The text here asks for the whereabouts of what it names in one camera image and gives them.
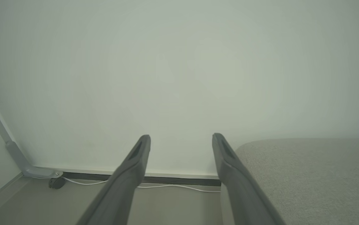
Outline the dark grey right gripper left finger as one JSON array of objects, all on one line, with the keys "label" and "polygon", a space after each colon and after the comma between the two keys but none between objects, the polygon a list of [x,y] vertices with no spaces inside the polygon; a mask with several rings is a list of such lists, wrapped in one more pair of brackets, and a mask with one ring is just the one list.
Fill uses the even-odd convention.
[{"label": "dark grey right gripper left finger", "polygon": [[151,137],[142,135],[83,213],[78,225],[126,225],[135,189],[145,177]]}]

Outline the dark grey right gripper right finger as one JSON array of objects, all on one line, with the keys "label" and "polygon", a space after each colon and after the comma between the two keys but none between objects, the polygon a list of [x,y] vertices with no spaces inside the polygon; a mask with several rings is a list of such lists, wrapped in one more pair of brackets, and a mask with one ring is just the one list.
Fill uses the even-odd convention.
[{"label": "dark grey right gripper right finger", "polygon": [[212,149],[218,177],[227,188],[235,225],[285,225],[222,134],[213,134]]}]

